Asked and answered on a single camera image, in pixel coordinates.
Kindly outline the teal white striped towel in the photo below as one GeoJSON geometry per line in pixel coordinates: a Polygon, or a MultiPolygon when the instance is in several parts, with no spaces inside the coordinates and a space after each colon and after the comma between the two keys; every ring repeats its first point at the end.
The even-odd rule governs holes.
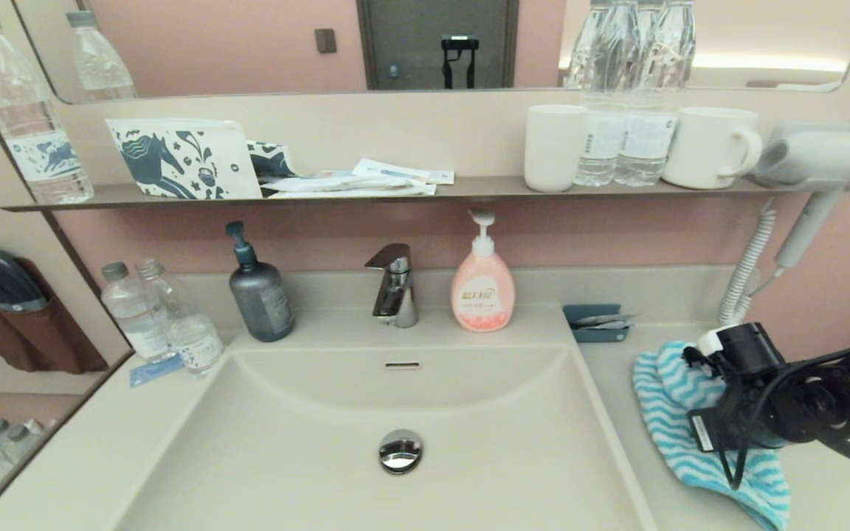
{"type": "Polygon", "coordinates": [[[688,413],[715,406],[725,392],[722,378],[683,358],[687,341],[671,341],[635,356],[633,389],[649,436],[682,484],[728,497],[764,531],[788,531],[792,494],[776,449],[751,449],[741,487],[732,490],[718,453],[703,453],[688,413]]]}

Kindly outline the chrome faucet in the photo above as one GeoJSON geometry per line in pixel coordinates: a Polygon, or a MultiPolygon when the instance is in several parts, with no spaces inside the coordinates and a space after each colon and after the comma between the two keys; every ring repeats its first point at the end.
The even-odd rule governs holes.
{"type": "Polygon", "coordinates": [[[395,328],[414,327],[418,323],[418,309],[414,300],[411,246],[388,244],[368,259],[364,267],[382,271],[372,316],[395,328]]]}

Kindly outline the beige ceramic sink basin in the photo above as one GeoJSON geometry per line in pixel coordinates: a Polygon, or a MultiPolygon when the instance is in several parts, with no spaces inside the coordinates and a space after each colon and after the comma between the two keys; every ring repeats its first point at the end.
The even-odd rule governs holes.
{"type": "Polygon", "coordinates": [[[658,531],[571,347],[239,350],[204,383],[102,531],[658,531]]]}

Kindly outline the grey sachets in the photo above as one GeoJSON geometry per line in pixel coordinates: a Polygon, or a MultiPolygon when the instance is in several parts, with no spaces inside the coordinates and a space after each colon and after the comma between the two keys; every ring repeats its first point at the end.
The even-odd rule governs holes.
{"type": "Polygon", "coordinates": [[[622,330],[634,325],[638,315],[616,313],[616,315],[587,316],[570,322],[574,330],[622,330]]]}

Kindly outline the pink soap pump bottle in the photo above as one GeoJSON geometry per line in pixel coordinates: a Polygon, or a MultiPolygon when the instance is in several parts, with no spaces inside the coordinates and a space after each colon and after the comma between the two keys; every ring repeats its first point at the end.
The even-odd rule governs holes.
{"type": "Polygon", "coordinates": [[[453,316],[469,332],[491,333],[505,328],[513,315],[516,301],[515,281],[510,268],[496,253],[488,229],[495,222],[489,209],[469,209],[479,235],[471,242],[469,255],[452,280],[453,316]]]}

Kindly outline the white hair dryer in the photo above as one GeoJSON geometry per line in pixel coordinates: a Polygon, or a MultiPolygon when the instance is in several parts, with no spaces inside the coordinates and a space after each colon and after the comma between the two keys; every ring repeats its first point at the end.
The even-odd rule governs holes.
{"type": "Polygon", "coordinates": [[[775,256],[777,268],[795,268],[837,202],[850,192],[850,130],[783,136],[763,150],[749,176],[765,188],[809,193],[775,256]]]}

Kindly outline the chrome drain plug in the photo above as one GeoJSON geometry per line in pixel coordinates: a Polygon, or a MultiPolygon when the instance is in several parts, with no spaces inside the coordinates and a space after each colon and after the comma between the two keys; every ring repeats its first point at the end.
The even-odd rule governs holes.
{"type": "Polygon", "coordinates": [[[423,440],[415,431],[398,429],[382,438],[378,455],[382,470],[392,475],[411,473],[423,458],[423,440]]]}

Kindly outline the white sachet blue print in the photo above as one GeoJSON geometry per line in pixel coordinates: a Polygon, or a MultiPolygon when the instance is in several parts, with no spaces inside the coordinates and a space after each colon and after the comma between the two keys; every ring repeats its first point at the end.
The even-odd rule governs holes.
{"type": "Polygon", "coordinates": [[[423,184],[452,185],[455,184],[455,172],[452,170],[419,170],[385,164],[369,159],[361,159],[352,168],[352,174],[357,176],[387,176],[415,179],[423,184]]]}

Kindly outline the white flat sachet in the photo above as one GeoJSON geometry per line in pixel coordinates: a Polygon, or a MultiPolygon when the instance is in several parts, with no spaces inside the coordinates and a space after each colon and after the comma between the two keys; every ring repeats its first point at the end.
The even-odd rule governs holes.
{"type": "Polygon", "coordinates": [[[270,198],[276,199],[401,198],[433,196],[438,191],[436,184],[427,184],[417,178],[355,175],[343,171],[313,177],[262,177],[259,184],[270,198]]]}

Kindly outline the grey pump bottle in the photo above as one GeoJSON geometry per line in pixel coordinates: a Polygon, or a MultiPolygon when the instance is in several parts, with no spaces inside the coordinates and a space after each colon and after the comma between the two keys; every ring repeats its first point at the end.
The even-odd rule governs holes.
{"type": "Polygon", "coordinates": [[[284,339],[293,332],[296,319],[279,269],[258,259],[243,234],[243,222],[227,223],[226,234],[233,239],[238,262],[238,268],[229,276],[229,289],[247,332],[260,342],[284,339]]]}

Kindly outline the clear water bottle plain label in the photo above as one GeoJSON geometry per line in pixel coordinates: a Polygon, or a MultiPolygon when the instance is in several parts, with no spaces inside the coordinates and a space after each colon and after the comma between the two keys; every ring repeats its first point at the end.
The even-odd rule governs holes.
{"type": "Polygon", "coordinates": [[[106,285],[100,298],[137,356],[148,364],[174,358],[176,353],[146,302],[144,283],[123,262],[108,263],[101,273],[106,285]]]}

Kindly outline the brown hanging pouch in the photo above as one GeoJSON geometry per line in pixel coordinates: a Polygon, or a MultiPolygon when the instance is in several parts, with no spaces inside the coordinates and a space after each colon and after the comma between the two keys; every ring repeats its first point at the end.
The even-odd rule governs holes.
{"type": "Polygon", "coordinates": [[[30,312],[0,310],[0,359],[27,372],[63,371],[80,375],[105,371],[108,363],[51,289],[33,261],[18,263],[43,288],[47,302],[30,312]]]}

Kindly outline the water bottle horse label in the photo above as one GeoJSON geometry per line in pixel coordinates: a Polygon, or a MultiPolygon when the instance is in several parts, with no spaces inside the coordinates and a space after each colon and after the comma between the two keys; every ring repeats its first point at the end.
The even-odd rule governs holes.
{"type": "Polygon", "coordinates": [[[94,196],[47,84],[1,23],[0,134],[38,203],[83,203],[94,196]]]}

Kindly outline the grey wall shelf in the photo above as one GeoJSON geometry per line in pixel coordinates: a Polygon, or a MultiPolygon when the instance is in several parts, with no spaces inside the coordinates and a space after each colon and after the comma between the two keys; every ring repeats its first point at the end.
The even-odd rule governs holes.
{"type": "Polygon", "coordinates": [[[78,209],[139,209],[139,208],[188,208],[188,207],[251,207],[281,205],[321,205],[340,203],[435,203],[461,202],[468,205],[501,201],[587,201],[587,199],[635,199],[635,198],[739,198],[739,196],[794,194],[793,189],[770,189],[754,184],[748,179],[739,179],[726,189],[691,190],[661,182],[655,186],[631,187],[610,184],[603,187],[576,186],[566,192],[545,194],[525,185],[522,177],[460,177],[453,185],[440,185],[434,195],[425,196],[345,196],[344,198],[277,198],[276,195],[257,199],[212,199],[211,201],[189,201],[189,199],[165,198],[142,194],[134,184],[98,185],[91,201],[69,204],[24,203],[2,206],[0,209],[11,214],[31,212],[77,211],[78,209]]]}

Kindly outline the wall mirror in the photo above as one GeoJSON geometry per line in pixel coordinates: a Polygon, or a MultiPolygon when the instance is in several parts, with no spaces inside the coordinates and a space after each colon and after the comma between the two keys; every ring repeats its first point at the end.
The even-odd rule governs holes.
{"type": "MultiPolygon", "coordinates": [[[[611,0],[3,0],[67,102],[575,89],[611,0]]],[[[850,0],[691,0],[697,88],[833,89],[850,0]]]]}

